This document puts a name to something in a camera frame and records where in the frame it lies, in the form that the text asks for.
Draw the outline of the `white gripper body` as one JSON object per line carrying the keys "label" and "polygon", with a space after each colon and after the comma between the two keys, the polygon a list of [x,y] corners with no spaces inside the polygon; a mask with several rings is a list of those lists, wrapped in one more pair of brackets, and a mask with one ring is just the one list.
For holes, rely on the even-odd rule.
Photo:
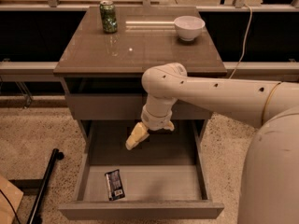
{"label": "white gripper body", "polygon": [[143,106],[141,112],[141,120],[148,127],[149,130],[158,131],[164,129],[164,126],[168,121],[171,121],[172,112],[169,111],[161,117],[152,115],[148,109]]}

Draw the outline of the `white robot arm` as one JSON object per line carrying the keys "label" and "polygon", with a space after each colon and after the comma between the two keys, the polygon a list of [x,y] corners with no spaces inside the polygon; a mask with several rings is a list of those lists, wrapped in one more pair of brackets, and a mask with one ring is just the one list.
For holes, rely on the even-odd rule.
{"label": "white robot arm", "polygon": [[237,224],[299,224],[299,85],[281,81],[189,77],[180,63],[147,69],[141,121],[126,147],[148,131],[172,131],[178,100],[258,129],[244,161]]}

